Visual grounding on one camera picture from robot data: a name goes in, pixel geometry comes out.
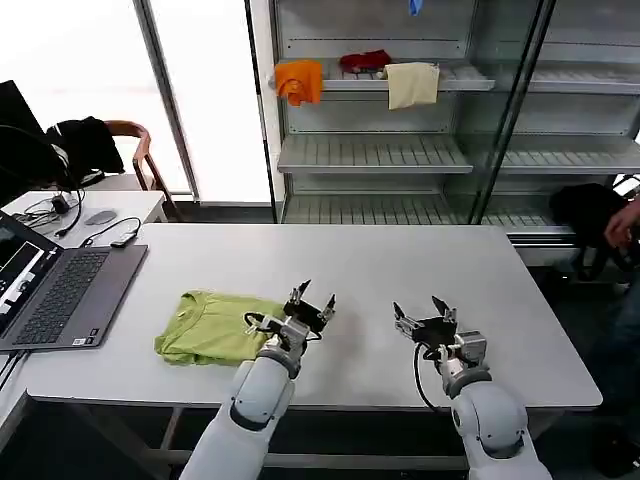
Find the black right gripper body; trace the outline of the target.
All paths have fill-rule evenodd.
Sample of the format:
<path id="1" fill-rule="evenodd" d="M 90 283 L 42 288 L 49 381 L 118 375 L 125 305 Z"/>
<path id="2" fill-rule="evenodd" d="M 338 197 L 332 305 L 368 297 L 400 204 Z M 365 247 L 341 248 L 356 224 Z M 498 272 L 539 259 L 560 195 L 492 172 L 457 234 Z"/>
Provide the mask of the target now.
<path id="1" fill-rule="evenodd" d="M 455 342 L 457 322 L 444 317 L 434 317 L 417 320 L 417 327 L 413 330 L 413 341 L 428 347 L 452 345 Z"/>

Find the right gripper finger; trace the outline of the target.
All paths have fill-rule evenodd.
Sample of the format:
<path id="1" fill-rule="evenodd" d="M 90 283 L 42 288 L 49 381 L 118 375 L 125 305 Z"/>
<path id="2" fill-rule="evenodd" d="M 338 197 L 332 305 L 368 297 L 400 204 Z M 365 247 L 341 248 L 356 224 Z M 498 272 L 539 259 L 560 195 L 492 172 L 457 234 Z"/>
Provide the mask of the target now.
<path id="1" fill-rule="evenodd" d="M 451 308 L 448 306 L 448 304 L 444 301 L 439 299 L 436 296 L 432 297 L 432 302 L 436 308 L 436 310 L 439 313 L 439 318 L 442 320 L 443 323 L 446 324 L 452 324 L 452 325 L 456 325 L 457 324 L 457 309 L 456 308 Z"/>
<path id="2" fill-rule="evenodd" d="M 393 302 L 393 310 L 395 328 L 404 336 L 413 336 L 422 328 L 422 324 L 419 321 L 408 317 L 397 302 Z"/>

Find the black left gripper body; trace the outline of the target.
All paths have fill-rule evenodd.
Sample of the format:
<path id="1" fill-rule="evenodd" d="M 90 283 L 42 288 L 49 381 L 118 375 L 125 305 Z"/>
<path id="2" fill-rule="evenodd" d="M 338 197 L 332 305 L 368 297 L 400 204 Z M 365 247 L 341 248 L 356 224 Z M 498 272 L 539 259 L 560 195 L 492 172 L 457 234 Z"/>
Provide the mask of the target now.
<path id="1" fill-rule="evenodd" d="M 287 316 L 296 318 L 300 323 L 306 325 L 313 333 L 321 333 L 328 321 L 322 321 L 318 314 L 323 309 L 318 309 L 307 302 L 301 300 L 298 305 L 288 301 L 283 306 L 283 311 Z"/>

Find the person's hand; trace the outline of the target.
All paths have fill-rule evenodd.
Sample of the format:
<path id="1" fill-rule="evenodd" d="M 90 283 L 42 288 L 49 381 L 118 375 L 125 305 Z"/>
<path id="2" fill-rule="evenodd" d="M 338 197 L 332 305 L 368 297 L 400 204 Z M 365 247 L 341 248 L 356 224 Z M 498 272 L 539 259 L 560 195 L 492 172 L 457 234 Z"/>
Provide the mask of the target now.
<path id="1" fill-rule="evenodd" d="M 631 243 L 631 229 L 639 221 L 639 216 L 640 203 L 639 197 L 636 196 L 609 220 L 604 231 L 607 243 L 612 248 L 626 248 Z"/>

